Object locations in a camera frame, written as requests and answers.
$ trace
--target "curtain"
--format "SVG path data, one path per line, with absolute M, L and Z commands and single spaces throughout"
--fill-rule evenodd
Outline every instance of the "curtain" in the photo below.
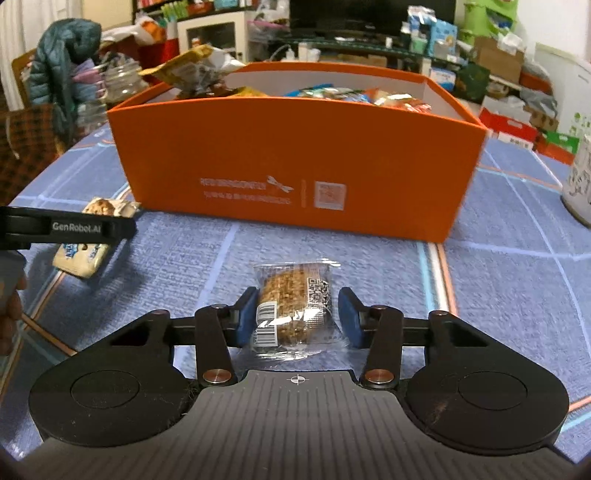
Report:
M 0 77 L 10 110 L 22 108 L 12 61 L 34 49 L 56 20 L 81 16 L 82 0 L 0 0 Z

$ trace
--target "television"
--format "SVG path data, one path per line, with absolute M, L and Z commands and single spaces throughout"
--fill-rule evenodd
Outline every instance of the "television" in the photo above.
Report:
M 409 5 L 432 8 L 440 20 L 454 21 L 456 0 L 291 0 L 290 27 L 293 32 L 349 30 L 398 36 Z

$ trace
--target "wrapped cookie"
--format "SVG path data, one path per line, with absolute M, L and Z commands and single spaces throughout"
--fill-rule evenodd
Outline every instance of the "wrapped cookie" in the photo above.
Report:
M 138 208 L 137 202 L 96 197 L 82 213 L 130 218 Z M 110 247 L 104 244 L 63 244 L 53 259 L 53 266 L 76 277 L 89 278 L 99 269 Z
M 340 339 L 332 318 L 332 264 L 317 261 L 255 268 L 261 289 L 252 339 L 255 351 L 306 350 L 308 345 Z

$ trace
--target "white container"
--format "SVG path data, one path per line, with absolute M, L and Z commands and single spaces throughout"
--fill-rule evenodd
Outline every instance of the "white container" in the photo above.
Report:
M 585 135 L 562 189 L 566 209 L 583 225 L 591 227 L 591 137 Z
M 541 43 L 535 59 L 550 74 L 558 102 L 558 132 L 581 139 L 591 135 L 591 64 Z
M 247 22 L 254 20 L 253 11 L 206 15 L 178 22 L 180 53 L 193 44 L 209 43 L 244 63 L 250 61 Z

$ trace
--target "jacket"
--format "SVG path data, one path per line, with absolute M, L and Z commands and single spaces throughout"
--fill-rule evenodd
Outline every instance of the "jacket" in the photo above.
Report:
M 76 139 L 77 117 L 70 73 L 86 59 L 97 60 L 100 32 L 98 23 L 81 18 L 53 22 L 41 36 L 31 65 L 31 104 L 54 104 L 54 132 L 68 147 Z

